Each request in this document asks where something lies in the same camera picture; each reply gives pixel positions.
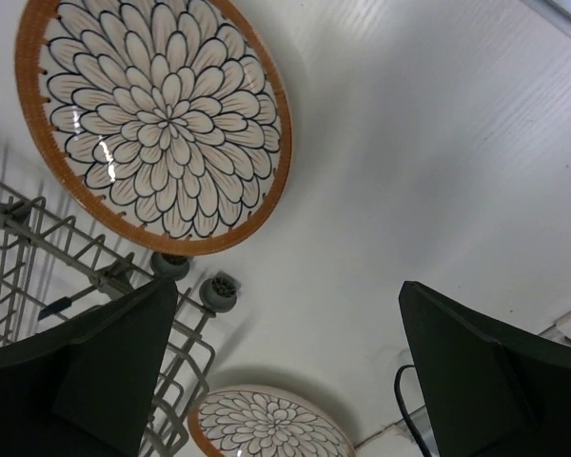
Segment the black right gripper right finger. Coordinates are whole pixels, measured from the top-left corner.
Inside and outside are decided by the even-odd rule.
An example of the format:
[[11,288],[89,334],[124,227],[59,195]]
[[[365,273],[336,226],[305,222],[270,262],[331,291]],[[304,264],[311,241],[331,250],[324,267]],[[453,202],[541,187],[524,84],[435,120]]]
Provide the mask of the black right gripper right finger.
[[414,281],[399,305],[442,456],[571,456],[571,347]]

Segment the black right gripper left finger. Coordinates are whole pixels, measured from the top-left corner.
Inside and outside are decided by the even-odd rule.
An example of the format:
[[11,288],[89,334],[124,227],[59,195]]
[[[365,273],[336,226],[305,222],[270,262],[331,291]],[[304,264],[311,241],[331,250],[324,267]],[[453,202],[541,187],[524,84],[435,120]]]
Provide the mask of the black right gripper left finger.
[[0,348],[0,456],[135,456],[175,317],[156,279]]

